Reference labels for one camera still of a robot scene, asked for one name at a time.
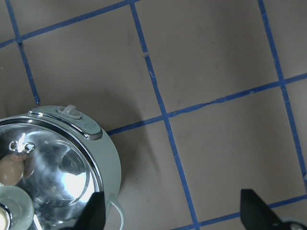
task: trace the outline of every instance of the tiled floor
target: tiled floor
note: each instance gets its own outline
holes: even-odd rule
[[[241,188],[307,222],[306,10],[0,0],[0,118],[40,100],[95,119],[121,159],[126,230],[243,230]]]

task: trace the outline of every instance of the white rice cooker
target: white rice cooker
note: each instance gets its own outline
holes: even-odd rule
[[[73,226],[95,192],[104,194],[106,215],[110,204],[117,208],[122,229],[120,181],[112,140],[75,106],[43,106],[0,119],[2,229]]]

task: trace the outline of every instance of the floor tile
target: floor tile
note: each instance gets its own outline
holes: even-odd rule
[[[11,0],[11,4],[20,33],[23,35],[98,10],[119,1],[120,0]]]
[[[15,38],[14,30],[5,1],[0,1],[0,43]]]
[[[287,86],[296,129],[300,139],[305,166],[307,165],[307,80],[301,80]]]
[[[43,105],[75,104],[106,130],[161,115],[128,6],[24,47]]]
[[[199,220],[238,212],[241,188],[267,203],[305,193],[279,88],[170,121]]]
[[[0,118],[26,113],[36,107],[16,43],[0,49]]]
[[[277,80],[257,1],[136,6],[169,112]]]
[[[293,204],[274,208],[273,211],[282,221],[297,221],[306,223],[307,219],[307,201],[303,200]],[[235,218],[212,225],[201,227],[201,230],[245,230],[240,218]]]
[[[119,202],[127,230],[172,229],[192,223],[163,122],[111,136],[121,160]],[[112,210],[105,230],[119,226]]]
[[[307,2],[266,0],[265,7],[285,78],[307,72]]]

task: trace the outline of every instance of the white cup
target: white cup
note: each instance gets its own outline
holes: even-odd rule
[[[2,229],[27,230],[33,222],[34,206],[29,195],[17,186],[0,184],[0,218],[4,223]]]

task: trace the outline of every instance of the white handle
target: white handle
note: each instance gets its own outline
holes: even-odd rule
[[[112,204],[117,209],[117,211],[119,212],[120,218],[121,218],[121,225],[120,225],[119,230],[123,230],[124,223],[125,223],[124,209],[120,205],[120,203],[118,202],[118,200],[117,200],[117,198],[116,198],[116,196],[114,194],[110,194],[109,195],[109,197],[108,197],[108,206],[109,206],[109,204]]]

